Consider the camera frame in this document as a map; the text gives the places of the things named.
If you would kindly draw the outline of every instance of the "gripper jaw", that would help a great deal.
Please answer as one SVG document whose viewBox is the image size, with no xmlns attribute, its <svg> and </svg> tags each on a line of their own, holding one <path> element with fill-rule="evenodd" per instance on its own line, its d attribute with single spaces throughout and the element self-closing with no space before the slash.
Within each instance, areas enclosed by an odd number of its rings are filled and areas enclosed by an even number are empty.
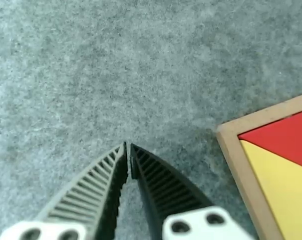
<svg viewBox="0 0 302 240">
<path fill-rule="evenodd" d="M 164 160 L 131 145 L 132 178 L 137 179 L 152 239 L 162 239 L 164 220 L 174 214 L 212 206 L 185 176 Z"/>
<path fill-rule="evenodd" d="M 92 162 L 39 213 L 36 220 L 78 223 L 87 239 L 114 239 L 121 189 L 127 173 L 126 143 Z"/>
</svg>

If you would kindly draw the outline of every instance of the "black rubber grip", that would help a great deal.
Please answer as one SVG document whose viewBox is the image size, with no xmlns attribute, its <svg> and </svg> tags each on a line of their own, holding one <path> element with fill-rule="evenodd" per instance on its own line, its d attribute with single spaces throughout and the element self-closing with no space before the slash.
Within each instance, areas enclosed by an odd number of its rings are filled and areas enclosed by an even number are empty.
<svg viewBox="0 0 302 240">
<path fill-rule="evenodd" d="M 184 175 L 147 150 L 132 144 L 130 161 L 153 240 L 162 239 L 162 224 L 169 215 L 213 205 Z"/>
</svg>

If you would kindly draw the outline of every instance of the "red puzzle piece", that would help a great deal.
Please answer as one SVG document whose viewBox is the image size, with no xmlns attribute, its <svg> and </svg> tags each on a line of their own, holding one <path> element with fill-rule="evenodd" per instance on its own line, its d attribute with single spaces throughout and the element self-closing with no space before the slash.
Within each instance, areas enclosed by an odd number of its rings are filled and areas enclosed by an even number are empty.
<svg viewBox="0 0 302 240">
<path fill-rule="evenodd" d="M 302 112 L 243 133 L 239 139 L 302 166 Z"/>
</svg>

